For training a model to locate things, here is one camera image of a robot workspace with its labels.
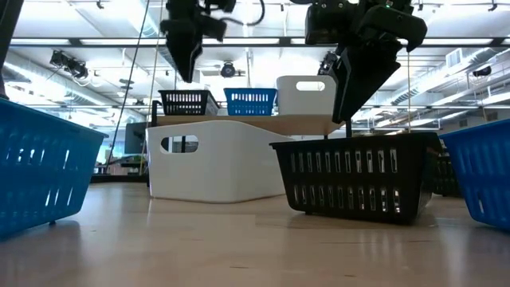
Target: computer monitor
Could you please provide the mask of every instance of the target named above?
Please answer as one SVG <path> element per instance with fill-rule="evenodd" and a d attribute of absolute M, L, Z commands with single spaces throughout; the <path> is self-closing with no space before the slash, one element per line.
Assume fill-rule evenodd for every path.
<path fill-rule="evenodd" d="M 126 137 L 124 139 L 124 154 L 142 154 L 145 128 L 147 123 L 126 124 Z"/>

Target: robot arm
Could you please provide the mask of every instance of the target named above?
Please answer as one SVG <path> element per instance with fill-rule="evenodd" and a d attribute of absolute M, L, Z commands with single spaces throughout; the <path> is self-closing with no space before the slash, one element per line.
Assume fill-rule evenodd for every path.
<path fill-rule="evenodd" d="M 407 40 L 407 52 L 425 38 L 425 22 L 412 16 L 410 0 L 291 0 L 308 7 L 305 43 L 338 44 L 335 54 L 327 55 L 320 74 L 332 76 L 337 83 L 333 121 L 349 120 L 398 69 L 398 38 Z M 236 0 L 168 0 L 169 19 L 161 23 L 167 38 L 172 65 L 182 79 L 192 81 L 194 63 L 202 53 L 202 38 L 222 41 L 226 20 L 210 16 L 211 10 L 231 13 Z M 264 17 L 264 3 L 261 18 Z"/>
<path fill-rule="evenodd" d="M 302 3 L 306 0 L 291 0 Z M 319 74 L 337 84 L 333 122 L 349 120 L 400 68 L 397 38 L 407 40 L 407 52 L 420 46 L 425 22 L 412 16 L 410 0 L 312 0 L 306 18 L 305 43 L 338 44 Z"/>

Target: white storage bin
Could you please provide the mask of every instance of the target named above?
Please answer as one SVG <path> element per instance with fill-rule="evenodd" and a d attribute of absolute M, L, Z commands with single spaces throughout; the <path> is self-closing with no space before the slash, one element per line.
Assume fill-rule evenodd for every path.
<path fill-rule="evenodd" d="M 299 90 L 316 83 L 317 90 Z M 331 115 L 335 103 L 336 83 L 330 76 L 282 76 L 277 79 L 280 115 Z"/>
<path fill-rule="evenodd" d="M 196 136 L 197 150 L 165 151 L 161 143 L 172 136 Z M 282 195 L 277 154 L 269 144 L 288 140 L 231 120 L 148 128 L 151 196 L 232 203 Z"/>

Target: shelf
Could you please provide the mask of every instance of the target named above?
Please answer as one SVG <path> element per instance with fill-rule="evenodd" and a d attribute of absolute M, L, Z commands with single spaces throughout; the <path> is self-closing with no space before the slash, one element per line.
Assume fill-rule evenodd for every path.
<path fill-rule="evenodd" d="M 210 120 L 233 120 L 283 136 L 329 135 L 343 124 L 332 123 L 331 116 L 158 116 L 158 126 L 199 123 Z"/>

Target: wooden floor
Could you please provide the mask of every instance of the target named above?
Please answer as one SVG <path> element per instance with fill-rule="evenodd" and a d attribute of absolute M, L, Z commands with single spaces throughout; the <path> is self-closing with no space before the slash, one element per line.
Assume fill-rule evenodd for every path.
<path fill-rule="evenodd" d="M 508 286 L 510 234 L 435 197 L 415 226 L 291 210 L 150 200 L 91 185 L 82 211 L 0 243 L 0 286 Z"/>

